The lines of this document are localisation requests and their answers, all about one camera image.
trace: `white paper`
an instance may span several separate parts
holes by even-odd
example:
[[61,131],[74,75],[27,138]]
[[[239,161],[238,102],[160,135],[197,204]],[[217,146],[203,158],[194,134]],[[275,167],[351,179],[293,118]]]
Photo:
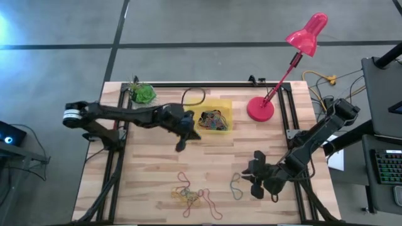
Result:
[[[337,136],[331,135],[328,138],[328,141],[331,141],[335,138],[337,138]],[[335,170],[341,170],[341,171],[345,170],[345,168],[344,168],[344,150],[343,149],[339,150],[338,152],[336,152],[335,154],[333,154],[331,156],[331,158],[328,161],[328,167],[335,169]]]

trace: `pink desk lamp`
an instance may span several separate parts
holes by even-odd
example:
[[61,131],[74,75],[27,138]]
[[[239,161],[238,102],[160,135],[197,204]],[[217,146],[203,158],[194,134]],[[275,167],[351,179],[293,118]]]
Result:
[[255,97],[249,101],[247,105],[247,113],[250,118],[258,122],[265,122],[273,116],[274,105],[272,104],[271,99],[275,96],[291,70],[298,65],[299,61],[302,59],[302,53],[306,53],[311,57],[314,56],[315,50],[317,49],[317,36],[325,27],[327,21],[328,17],[326,14],[316,13],[311,17],[302,30],[293,32],[286,38],[286,41],[299,49],[299,52],[293,57],[290,62],[290,67],[281,81],[269,94],[267,94],[267,96]]

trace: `lamp shade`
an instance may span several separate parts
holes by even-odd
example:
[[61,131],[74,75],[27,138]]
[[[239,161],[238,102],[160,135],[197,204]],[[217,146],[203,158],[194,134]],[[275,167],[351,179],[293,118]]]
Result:
[[286,41],[300,51],[313,57],[317,48],[317,36],[325,27],[328,16],[325,13],[316,13],[307,22],[302,30],[295,31],[286,37]]

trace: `rubber band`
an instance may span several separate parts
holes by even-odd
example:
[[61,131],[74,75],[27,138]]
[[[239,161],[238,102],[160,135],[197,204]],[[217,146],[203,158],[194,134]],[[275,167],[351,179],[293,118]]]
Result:
[[[188,218],[190,216],[190,210],[193,205],[196,207],[200,206],[200,198],[201,197],[203,197],[204,200],[208,203],[209,209],[211,212],[211,216],[214,219],[220,220],[223,218],[223,214],[221,214],[220,212],[217,211],[215,203],[209,198],[210,190],[208,188],[200,189],[197,193],[195,193],[194,191],[191,191],[189,189],[191,182],[188,180],[188,178],[186,177],[184,172],[179,172],[177,174],[177,179],[180,182],[187,183],[187,186],[179,186],[179,187],[174,188],[173,189],[174,191],[171,193],[172,198],[177,198],[181,202],[185,202],[187,204],[187,208],[183,212],[184,218]],[[220,217],[216,217],[214,215],[214,212],[212,211],[212,209],[214,209],[215,213],[217,213]]]
[[[240,178],[241,178],[241,175],[239,173],[234,173],[233,177],[232,177],[232,180],[231,180],[231,184],[230,184],[233,198],[235,200],[237,200],[237,201],[240,200],[243,197],[243,191],[238,189],[238,188],[234,188],[233,187],[233,182],[239,181]],[[234,191],[239,191],[240,192],[240,197],[236,198],[236,194],[234,193]]]
[[[205,197],[205,192],[204,191],[208,191],[208,195],[207,198]],[[199,189],[198,191],[198,197],[203,197],[205,199],[205,201],[208,203],[209,205],[209,210],[211,211],[211,216],[215,219],[215,220],[221,220],[224,216],[223,214],[221,214],[220,212],[218,212],[218,210],[216,210],[216,205],[215,203],[209,198],[209,194],[210,194],[210,190],[208,188],[204,188],[204,189]],[[212,212],[212,207],[214,207],[215,212],[220,215],[220,217],[215,217],[214,213]]]

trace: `lamp base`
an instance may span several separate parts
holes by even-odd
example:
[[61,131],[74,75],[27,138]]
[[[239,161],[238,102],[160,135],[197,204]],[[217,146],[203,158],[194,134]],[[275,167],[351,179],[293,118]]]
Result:
[[274,105],[268,102],[265,107],[261,107],[264,97],[255,97],[251,99],[247,105],[247,113],[250,118],[258,122],[265,122],[274,115]]

